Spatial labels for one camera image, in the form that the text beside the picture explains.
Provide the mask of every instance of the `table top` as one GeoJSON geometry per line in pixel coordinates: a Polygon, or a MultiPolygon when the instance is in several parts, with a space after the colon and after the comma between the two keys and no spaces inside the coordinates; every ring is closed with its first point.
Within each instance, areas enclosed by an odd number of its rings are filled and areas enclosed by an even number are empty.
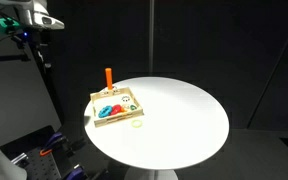
{"type": "Polygon", "coordinates": [[[220,103],[189,83],[160,77],[141,77],[115,83],[129,87],[143,107],[144,116],[95,127],[92,104],[84,113],[85,130],[109,157],[142,169],[179,169],[213,156],[229,132],[220,103]],[[134,128],[133,120],[142,121],[134,128]]]}

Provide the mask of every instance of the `wooden tray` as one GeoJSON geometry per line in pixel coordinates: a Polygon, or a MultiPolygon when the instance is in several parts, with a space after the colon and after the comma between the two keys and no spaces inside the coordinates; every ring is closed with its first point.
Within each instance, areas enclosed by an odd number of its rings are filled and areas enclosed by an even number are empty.
{"type": "Polygon", "coordinates": [[[138,103],[134,94],[128,87],[92,93],[90,95],[90,98],[93,105],[91,119],[94,120],[95,127],[100,127],[112,122],[144,115],[142,106],[138,103]],[[102,108],[108,105],[114,106],[116,104],[120,104],[121,106],[135,105],[137,108],[135,110],[120,112],[118,114],[107,116],[104,118],[98,117],[98,114],[102,108]]]}

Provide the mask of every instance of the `black background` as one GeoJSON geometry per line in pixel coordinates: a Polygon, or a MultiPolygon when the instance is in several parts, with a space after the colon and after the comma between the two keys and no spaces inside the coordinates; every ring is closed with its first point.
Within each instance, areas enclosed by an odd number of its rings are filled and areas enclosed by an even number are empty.
{"type": "MultiPolygon", "coordinates": [[[[288,1],[156,0],[154,76],[213,95],[232,128],[245,128],[288,37],[288,1]]],[[[52,80],[65,121],[80,121],[89,93],[148,76],[149,0],[48,2],[64,21],[52,32],[52,80]]],[[[251,129],[288,131],[288,46],[251,129]]]]}

